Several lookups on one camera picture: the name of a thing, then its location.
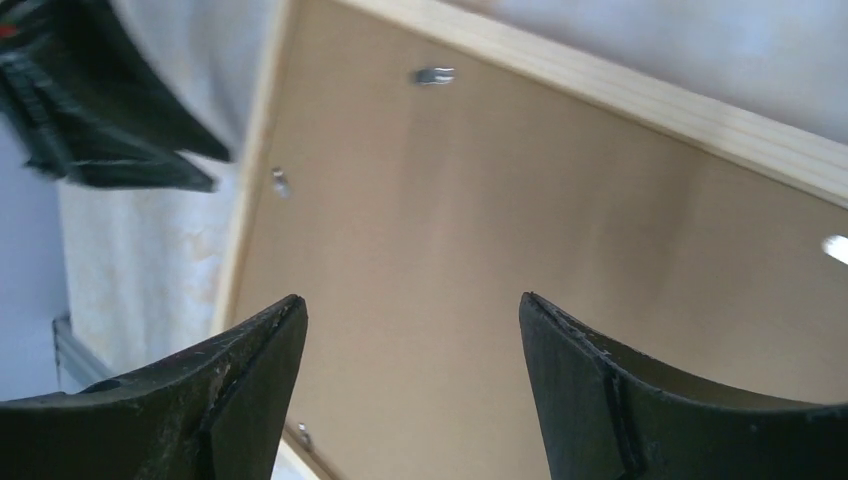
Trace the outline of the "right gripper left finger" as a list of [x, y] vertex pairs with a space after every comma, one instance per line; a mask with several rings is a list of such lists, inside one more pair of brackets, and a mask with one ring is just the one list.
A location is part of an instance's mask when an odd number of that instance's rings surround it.
[[287, 296], [241, 324], [74, 394], [1, 405], [5, 479], [268, 479], [308, 327]]

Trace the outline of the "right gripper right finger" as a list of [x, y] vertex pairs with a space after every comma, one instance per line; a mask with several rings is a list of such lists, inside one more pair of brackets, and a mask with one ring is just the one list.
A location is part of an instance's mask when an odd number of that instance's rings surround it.
[[685, 372], [525, 293], [519, 323], [554, 479], [843, 479], [847, 407]]

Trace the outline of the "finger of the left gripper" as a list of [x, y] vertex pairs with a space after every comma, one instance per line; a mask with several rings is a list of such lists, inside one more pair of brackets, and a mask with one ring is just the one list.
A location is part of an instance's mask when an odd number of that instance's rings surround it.
[[1, 107], [29, 152], [26, 167], [95, 189], [211, 193], [215, 179], [144, 139], [61, 39], [1, 45]]
[[59, 38], [96, 86], [117, 102], [133, 129], [154, 144], [220, 162], [230, 151], [159, 78], [107, 1], [50, 1]]

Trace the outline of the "brown backing board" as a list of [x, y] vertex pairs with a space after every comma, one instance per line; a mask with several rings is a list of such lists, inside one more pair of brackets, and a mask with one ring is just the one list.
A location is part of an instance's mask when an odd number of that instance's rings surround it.
[[682, 370], [847, 398], [844, 208], [339, 1], [299, 1], [232, 316], [302, 296], [321, 479], [545, 479], [523, 293]]

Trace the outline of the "wooden picture frame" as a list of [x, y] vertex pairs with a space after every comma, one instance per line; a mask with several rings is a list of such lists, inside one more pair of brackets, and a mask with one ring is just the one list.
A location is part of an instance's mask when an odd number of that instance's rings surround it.
[[[274, 85], [295, 4], [275, 8], [249, 118], [243, 180], [233, 218], [217, 321], [236, 323], [233, 298], [240, 247], [252, 220], [255, 172], [267, 152], [277, 107]], [[715, 101], [620, 65], [440, 1], [339, 1], [394, 22], [433, 41], [492, 62], [585, 102], [736, 162], [847, 212], [844, 144]], [[847, 268], [847, 230], [823, 241], [823, 251]], [[321, 479], [305, 453], [292, 447], [288, 416], [279, 459], [300, 479]]]

